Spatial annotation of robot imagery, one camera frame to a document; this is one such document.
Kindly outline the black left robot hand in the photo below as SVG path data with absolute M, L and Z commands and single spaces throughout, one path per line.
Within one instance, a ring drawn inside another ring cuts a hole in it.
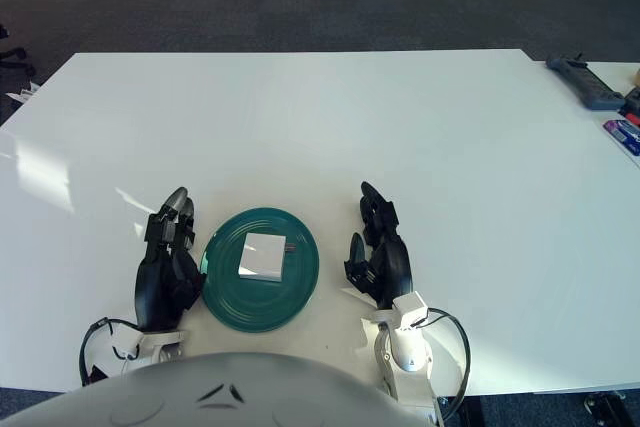
M 143 332 L 175 329 L 202 292 L 206 275 L 191 255 L 194 213 L 188 190 L 180 187 L 148 217 L 134 292 L 137 325 Z

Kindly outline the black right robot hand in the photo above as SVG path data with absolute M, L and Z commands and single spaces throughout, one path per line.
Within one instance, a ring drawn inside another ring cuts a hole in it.
M 379 310 L 392 308 L 393 300 L 413 291 L 406 244 L 397 232 L 399 220 L 391 201 L 370 183 L 361 183 L 359 208 L 364 228 L 351 237 L 344 262 L 347 280 L 372 298 Z

